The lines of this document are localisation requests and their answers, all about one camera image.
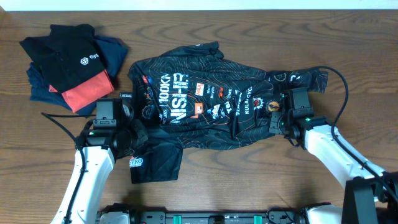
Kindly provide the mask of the black printed cycling jersey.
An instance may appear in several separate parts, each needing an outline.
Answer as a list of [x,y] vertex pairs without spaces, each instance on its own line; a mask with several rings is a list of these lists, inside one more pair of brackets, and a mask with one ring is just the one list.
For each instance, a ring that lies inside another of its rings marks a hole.
[[186,148],[232,150],[270,138],[282,94],[324,92],[317,68],[265,71],[226,60],[217,42],[178,47],[132,64],[134,117],[148,132],[129,162],[134,184],[176,180]]

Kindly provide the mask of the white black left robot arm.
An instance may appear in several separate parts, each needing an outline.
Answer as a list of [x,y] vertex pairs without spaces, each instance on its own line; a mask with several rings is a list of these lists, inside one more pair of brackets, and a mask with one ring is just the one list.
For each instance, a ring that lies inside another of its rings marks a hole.
[[73,140],[72,176],[52,223],[132,223],[135,213],[127,205],[100,210],[100,201],[116,160],[148,140],[143,124],[136,119],[91,119]]

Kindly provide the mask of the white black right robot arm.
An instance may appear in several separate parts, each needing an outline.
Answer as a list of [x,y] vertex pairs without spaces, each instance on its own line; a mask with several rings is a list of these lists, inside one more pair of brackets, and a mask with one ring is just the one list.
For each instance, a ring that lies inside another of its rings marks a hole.
[[345,191],[342,207],[309,205],[296,223],[397,223],[397,173],[365,158],[325,117],[274,111],[269,131],[315,156]]

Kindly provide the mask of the red folded shirt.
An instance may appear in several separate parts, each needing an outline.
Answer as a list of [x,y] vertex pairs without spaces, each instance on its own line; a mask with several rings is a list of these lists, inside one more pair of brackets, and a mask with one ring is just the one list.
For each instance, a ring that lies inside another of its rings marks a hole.
[[78,75],[63,75],[54,85],[49,84],[45,92],[61,94],[61,99],[76,113],[113,90],[108,71],[104,69],[86,81]]

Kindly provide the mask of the navy folded shirt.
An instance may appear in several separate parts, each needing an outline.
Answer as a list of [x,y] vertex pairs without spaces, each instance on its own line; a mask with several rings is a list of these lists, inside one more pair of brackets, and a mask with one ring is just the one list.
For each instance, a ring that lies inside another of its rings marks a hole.
[[[100,35],[95,36],[95,43],[110,80],[116,83],[116,77],[127,56],[128,48],[116,38]],[[31,85],[30,101],[40,101],[72,110],[61,94],[49,91],[50,84],[44,80],[38,65],[31,62],[26,73]]]

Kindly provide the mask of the black folded polo shirt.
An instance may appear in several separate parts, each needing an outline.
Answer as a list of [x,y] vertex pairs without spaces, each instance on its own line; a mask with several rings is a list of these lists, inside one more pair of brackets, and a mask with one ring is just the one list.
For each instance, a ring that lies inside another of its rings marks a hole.
[[52,24],[49,35],[27,37],[20,45],[41,70],[44,80],[59,93],[75,88],[105,69],[95,45],[95,29],[89,24]]

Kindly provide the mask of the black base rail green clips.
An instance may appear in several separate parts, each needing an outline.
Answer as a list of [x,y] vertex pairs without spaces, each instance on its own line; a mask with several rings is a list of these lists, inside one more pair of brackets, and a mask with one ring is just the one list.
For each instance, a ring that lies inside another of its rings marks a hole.
[[279,207],[260,212],[169,212],[139,210],[115,203],[96,214],[95,223],[113,224],[306,224],[305,215]]

